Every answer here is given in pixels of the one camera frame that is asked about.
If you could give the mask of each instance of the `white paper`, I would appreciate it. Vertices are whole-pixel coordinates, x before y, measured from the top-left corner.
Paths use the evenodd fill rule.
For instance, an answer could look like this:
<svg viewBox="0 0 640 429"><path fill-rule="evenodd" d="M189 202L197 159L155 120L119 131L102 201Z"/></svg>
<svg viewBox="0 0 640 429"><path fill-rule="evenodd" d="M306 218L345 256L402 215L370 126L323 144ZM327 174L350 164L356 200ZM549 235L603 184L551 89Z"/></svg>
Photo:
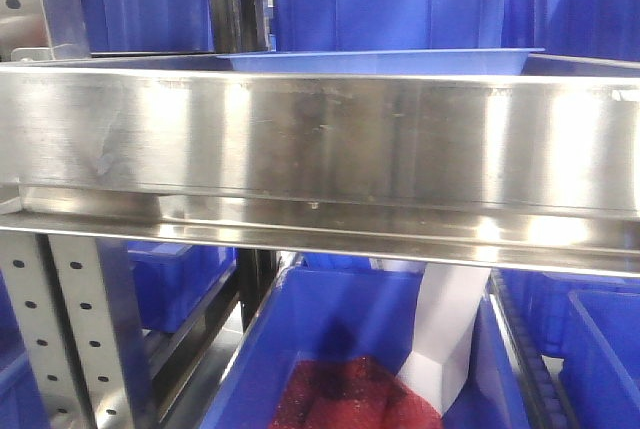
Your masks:
<svg viewBox="0 0 640 429"><path fill-rule="evenodd" d="M469 375L473 325L490 268L429 264L424 273L412 351L400 379L440 414Z"/></svg>

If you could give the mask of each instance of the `stainless steel frame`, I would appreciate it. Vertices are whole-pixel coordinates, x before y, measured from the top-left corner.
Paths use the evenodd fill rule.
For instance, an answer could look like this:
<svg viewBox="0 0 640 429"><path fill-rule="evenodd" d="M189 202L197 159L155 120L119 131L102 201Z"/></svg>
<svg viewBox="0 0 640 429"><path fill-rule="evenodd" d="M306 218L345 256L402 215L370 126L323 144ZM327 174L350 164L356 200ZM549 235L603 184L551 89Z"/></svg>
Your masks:
<svg viewBox="0 0 640 429"><path fill-rule="evenodd" d="M0 60L88 56L80 0L0 0Z"/></svg>
<svg viewBox="0 0 640 429"><path fill-rule="evenodd" d="M0 266L52 428L95 428L47 237L2 233Z"/></svg>
<svg viewBox="0 0 640 429"><path fill-rule="evenodd" d="M98 428L156 427L124 241L63 235L49 241Z"/></svg>
<svg viewBox="0 0 640 429"><path fill-rule="evenodd" d="M536 60L603 65L532 58L529 72ZM4 228L638 269L640 78L59 65L0 68L0 183L21 186L23 208Z"/></svg>

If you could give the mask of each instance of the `metal shelf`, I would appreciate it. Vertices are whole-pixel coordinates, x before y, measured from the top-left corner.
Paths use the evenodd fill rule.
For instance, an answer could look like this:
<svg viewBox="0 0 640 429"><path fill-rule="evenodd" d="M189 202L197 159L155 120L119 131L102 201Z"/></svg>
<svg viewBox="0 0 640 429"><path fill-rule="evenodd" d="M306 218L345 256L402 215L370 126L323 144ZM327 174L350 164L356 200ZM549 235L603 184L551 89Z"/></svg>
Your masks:
<svg viewBox="0 0 640 429"><path fill-rule="evenodd" d="M54 308L77 427L170 425L238 292L246 325L275 275L264 253L243 252L237 280L180 334L154 336L149 363L122 238L640 273L640 65L534 56L521 77L223 65L184 55L0 66L2 266L14 306L40 287ZM13 261L44 282L25 283ZM30 337L42 329L29 311L18 319ZM60 389L34 360L55 412ZM163 373L162 361L181 369Z"/></svg>

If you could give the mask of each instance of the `perforated metal upright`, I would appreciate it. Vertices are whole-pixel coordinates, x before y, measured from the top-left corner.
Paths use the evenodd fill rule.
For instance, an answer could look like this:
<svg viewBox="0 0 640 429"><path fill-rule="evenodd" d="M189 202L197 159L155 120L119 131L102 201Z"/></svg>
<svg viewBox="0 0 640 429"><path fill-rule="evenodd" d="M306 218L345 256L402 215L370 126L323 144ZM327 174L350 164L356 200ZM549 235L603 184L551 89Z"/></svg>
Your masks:
<svg viewBox="0 0 640 429"><path fill-rule="evenodd" d="M52 427L96 427L47 237L0 232L0 267Z"/></svg>

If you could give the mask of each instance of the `bin rim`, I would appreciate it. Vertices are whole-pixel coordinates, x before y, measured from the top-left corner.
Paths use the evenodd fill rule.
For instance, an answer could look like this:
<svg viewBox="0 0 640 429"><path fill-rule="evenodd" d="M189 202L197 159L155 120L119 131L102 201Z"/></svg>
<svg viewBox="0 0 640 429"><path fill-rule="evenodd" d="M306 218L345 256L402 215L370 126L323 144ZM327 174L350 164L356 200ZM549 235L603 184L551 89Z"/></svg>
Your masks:
<svg viewBox="0 0 640 429"><path fill-rule="evenodd" d="M624 298L639 299L640 295L589 290L571 291L569 293L569 301L573 306L573 309L579 315L579 318L577 320L574 319L572 322L577 324L576 328L580 328L580 330L591 335L600 353L604 354L609 360L609 364L620 379L620 384L622 385L625 393L635 405L640 406L640 387L634 383L631 375L627 371L627 368L624 366L611 344L609 344L609 341L607 341L606 337L600 330L600 327L598 327L598 324L596 324L596 321L591 316L589 308L583 302L584 299L621 300Z"/></svg>

